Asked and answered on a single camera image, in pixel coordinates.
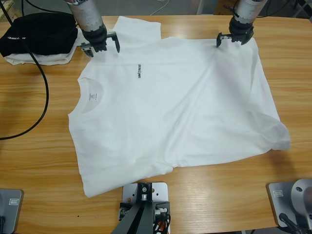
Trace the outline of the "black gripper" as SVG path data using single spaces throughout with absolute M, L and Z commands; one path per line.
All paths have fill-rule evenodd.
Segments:
M 84 38 L 89 42 L 81 44 L 82 51 L 90 58 L 94 57 L 92 49 L 97 53 L 107 50 L 107 39 L 111 38 L 115 42 L 116 50 L 120 52 L 120 44 L 116 32 L 107 32 L 106 26 L 103 24 L 95 31 L 82 30 Z
M 236 19 L 231 19 L 229 24 L 229 34 L 218 34 L 216 38 L 216 47 L 218 48 L 224 39 L 230 39 L 232 42 L 241 42 L 246 44 L 254 35 L 252 23 L 240 23 Z

